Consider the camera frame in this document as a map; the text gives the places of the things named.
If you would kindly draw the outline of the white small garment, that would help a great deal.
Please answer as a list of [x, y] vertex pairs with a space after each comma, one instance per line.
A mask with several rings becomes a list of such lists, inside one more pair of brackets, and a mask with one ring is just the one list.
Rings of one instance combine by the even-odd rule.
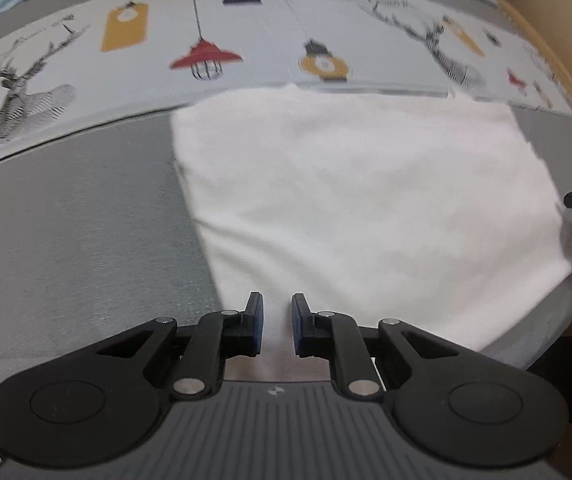
[[572, 319], [572, 244], [548, 166], [503, 104], [296, 86], [171, 118], [175, 164], [222, 304], [265, 301], [233, 379], [313, 380], [289, 301], [397, 318], [519, 367]]

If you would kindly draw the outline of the grey patterned bed sheet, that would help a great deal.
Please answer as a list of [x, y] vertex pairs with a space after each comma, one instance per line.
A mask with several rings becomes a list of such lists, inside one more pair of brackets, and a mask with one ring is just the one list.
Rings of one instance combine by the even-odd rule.
[[[84, 0], [28, 0], [0, 16], [0, 38]], [[513, 26], [479, 0], [436, 0]], [[572, 118], [513, 108], [560, 192], [572, 190]], [[171, 154], [170, 113], [71, 134], [0, 162], [0, 382], [24, 368], [161, 315], [205, 313], [214, 301], [205, 262], [182, 269], [195, 237]], [[530, 364], [542, 350], [517, 337], [559, 328], [572, 310], [572, 277], [493, 342], [491, 356]]]

